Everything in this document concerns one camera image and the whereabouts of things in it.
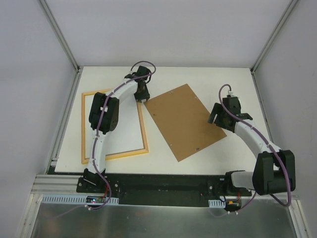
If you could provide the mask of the brown backing board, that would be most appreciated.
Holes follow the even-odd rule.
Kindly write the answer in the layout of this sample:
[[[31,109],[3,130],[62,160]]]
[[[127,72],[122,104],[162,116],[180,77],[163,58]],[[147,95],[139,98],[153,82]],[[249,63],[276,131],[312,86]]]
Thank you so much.
[[[226,137],[223,129],[208,123],[209,111],[187,84],[148,100],[145,106],[179,162]]]

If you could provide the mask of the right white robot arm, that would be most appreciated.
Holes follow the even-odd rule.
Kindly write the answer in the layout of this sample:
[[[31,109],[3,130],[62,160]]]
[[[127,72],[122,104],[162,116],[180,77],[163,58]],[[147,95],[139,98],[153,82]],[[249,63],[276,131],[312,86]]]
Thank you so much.
[[[241,112],[237,97],[228,96],[215,103],[209,123],[235,133],[253,153],[256,163],[252,172],[230,171],[223,183],[227,195],[235,195],[241,188],[254,190],[259,195],[291,194],[296,187],[295,155],[270,142],[256,127],[248,113]]]

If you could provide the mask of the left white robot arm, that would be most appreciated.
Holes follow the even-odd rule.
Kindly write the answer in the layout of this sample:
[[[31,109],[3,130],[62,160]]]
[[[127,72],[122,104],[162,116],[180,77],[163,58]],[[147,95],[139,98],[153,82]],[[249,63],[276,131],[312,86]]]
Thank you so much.
[[[120,103],[130,96],[133,96],[136,102],[147,101],[150,98],[147,84],[155,72],[156,70],[151,71],[140,65],[136,71],[130,69],[123,82],[110,92],[97,92],[94,95],[89,114],[93,131],[92,152],[83,173],[83,180],[92,192],[101,192],[106,183],[106,146],[119,121]]]

